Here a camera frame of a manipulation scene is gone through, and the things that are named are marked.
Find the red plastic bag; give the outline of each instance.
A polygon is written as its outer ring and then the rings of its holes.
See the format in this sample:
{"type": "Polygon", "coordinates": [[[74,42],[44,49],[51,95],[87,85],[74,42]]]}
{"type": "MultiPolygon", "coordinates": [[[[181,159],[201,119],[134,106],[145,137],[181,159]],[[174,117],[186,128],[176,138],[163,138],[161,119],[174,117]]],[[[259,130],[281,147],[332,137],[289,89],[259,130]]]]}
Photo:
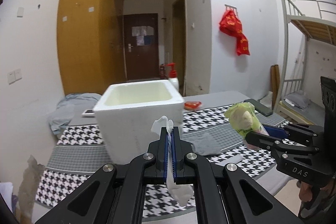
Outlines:
{"type": "Polygon", "coordinates": [[[238,54],[238,56],[242,54],[250,55],[249,41],[243,34],[241,34],[240,37],[237,37],[236,53],[238,54]]]}
{"type": "Polygon", "coordinates": [[[226,11],[219,23],[221,32],[237,38],[236,53],[237,55],[250,55],[249,44],[246,36],[243,34],[243,26],[234,10],[226,8],[226,11]]]}
{"type": "Polygon", "coordinates": [[[225,11],[222,20],[219,23],[219,29],[221,32],[231,37],[236,36],[236,15],[232,9],[225,11]]]}

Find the metal screw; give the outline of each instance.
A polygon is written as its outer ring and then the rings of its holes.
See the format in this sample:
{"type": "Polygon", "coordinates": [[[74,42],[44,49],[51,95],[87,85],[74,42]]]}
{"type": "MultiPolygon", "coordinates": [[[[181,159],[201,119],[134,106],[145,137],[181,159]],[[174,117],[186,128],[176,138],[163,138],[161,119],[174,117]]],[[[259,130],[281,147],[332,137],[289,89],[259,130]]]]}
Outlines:
{"type": "Polygon", "coordinates": [[[105,164],[104,166],[103,166],[103,170],[105,171],[105,172],[111,172],[112,170],[113,170],[113,165],[112,164],[105,164]]]}
{"type": "Polygon", "coordinates": [[[154,155],[152,153],[145,153],[143,154],[143,158],[145,160],[151,160],[152,158],[154,158],[154,155]]]}
{"type": "Polygon", "coordinates": [[[189,153],[187,154],[187,158],[190,160],[194,160],[197,158],[197,155],[195,153],[189,153]]]}
{"type": "Polygon", "coordinates": [[[235,164],[228,164],[227,166],[226,166],[226,168],[229,170],[229,171],[236,171],[237,170],[237,165],[235,165],[235,164]]]}

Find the white bottle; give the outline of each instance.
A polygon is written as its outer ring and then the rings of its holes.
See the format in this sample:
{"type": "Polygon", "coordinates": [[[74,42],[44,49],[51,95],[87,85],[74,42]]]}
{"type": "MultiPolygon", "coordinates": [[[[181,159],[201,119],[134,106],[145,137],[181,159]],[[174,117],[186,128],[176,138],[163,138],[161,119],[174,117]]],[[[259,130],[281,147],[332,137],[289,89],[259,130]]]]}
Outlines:
{"type": "Polygon", "coordinates": [[[173,86],[176,88],[176,90],[179,91],[180,85],[179,85],[179,80],[177,78],[177,72],[174,69],[175,63],[170,63],[167,66],[171,67],[171,70],[169,72],[168,80],[173,84],[173,86]]]}

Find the door frame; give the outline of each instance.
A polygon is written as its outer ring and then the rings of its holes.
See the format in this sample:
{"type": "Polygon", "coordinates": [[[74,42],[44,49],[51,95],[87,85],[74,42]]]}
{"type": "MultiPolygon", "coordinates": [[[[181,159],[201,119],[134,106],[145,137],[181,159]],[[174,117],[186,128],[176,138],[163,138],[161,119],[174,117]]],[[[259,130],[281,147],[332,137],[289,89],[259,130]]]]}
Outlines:
{"type": "MultiPolygon", "coordinates": [[[[172,15],[174,15],[174,6],[180,0],[175,0],[172,4],[172,15]]],[[[184,0],[184,17],[185,17],[185,64],[184,64],[184,83],[183,83],[183,94],[185,96],[186,82],[187,82],[187,60],[188,60],[188,14],[187,14],[187,0],[184,0]]],[[[174,22],[172,21],[172,37],[174,37],[174,22]]],[[[172,39],[172,62],[174,61],[174,40],[172,39]]]]}
{"type": "MultiPolygon", "coordinates": [[[[126,76],[126,82],[128,81],[134,81],[134,80],[129,80],[128,79],[128,75],[127,75],[127,61],[126,61],[126,45],[125,45],[125,16],[129,16],[129,15],[148,15],[148,14],[153,14],[156,15],[157,17],[157,32],[155,34],[156,36],[156,40],[157,40],[157,63],[160,64],[160,49],[159,49],[159,14],[158,13],[141,13],[141,14],[123,14],[123,47],[124,47],[124,68],[125,68],[125,76],[126,76]]],[[[159,65],[157,67],[157,71],[158,71],[158,77],[160,76],[160,70],[159,70],[159,65]]]]}

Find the light switch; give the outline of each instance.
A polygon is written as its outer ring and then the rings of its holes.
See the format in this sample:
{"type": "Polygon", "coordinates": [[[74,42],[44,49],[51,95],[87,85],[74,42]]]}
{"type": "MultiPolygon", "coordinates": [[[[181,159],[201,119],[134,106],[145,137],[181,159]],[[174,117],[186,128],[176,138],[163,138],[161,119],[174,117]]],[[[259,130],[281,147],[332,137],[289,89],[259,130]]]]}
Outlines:
{"type": "Polygon", "coordinates": [[[25,9],[23,7],[19,7],[17,10],[17,17],[23,17],[23,12],[25,11],[25,9]]]}
{"type": "Polygon", "coordinates": [[[21,69],[17,69],[14,71],[14,74],[15,74],[15,80],[20,80],[22,79],[22,73],[21,73],[21,69]]]}
{"type": "Polygon", "coordinates": [[[7,81],[8,81],[8,84],[13,84],[15,82],[15,74],[14,74],[14,71],[11,71],[9,73],[7,73],[7,81]]]}

